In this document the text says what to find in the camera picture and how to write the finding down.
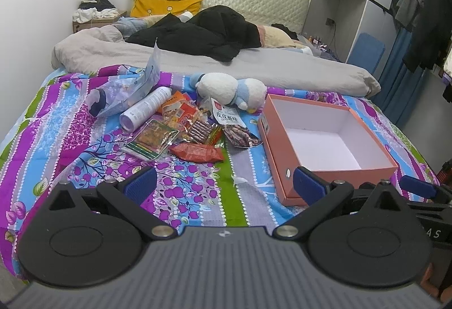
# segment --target plush toy with blue scarf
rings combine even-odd
[[[267,87],[260,80],[237,80],[226,73],[193,74],[190,86],[202,98],[212,97],[224,106],[235,104],[249,113],[256,112],[264,105],[267,94]]]

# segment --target light blue package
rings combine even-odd
[[[160,56],[160,49],[155,44],[144,73],[138,79],[109,80],[91,90],[85,100],[91,115],[108,117],[122,113],[144,99],[160,79]]]

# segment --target wooden nightstand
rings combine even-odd
[[[126,16],[127,16],[127,11],[120,10],[119,17],[91,19],[90,21],[88,21],[86,23],[72,22],[72,30],[74,33],[76,33],[78,31],[81,31],[81,30],[84,30],[87,28],[108,26],[109,24],[115,23],[120,17],[126,17]]]

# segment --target curtain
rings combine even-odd
[[[371,99],[399,128],[405,125],[413,111],[426,78],[426,70],[417,67],[412,73],[402,61],[410,42],[411,32],[400,28],[379,80],[381,92]]]

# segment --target blue gripper pad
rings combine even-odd
[[[152,167],[124,187],[124,195],[140,205],[157,187],[157,171]]]
[[[408,175],[404,175],[400,179],[399,186],[400,189],[403,189],[404,191],[419,195],[420,197],[427,199],[431,199],[436,196],[436,189],[434,185]]]
[[[326,195],[325,185],[315,180],[315,176],[310,174],[310,171],[297,167],[292,178],[293,189],[309,206]]]

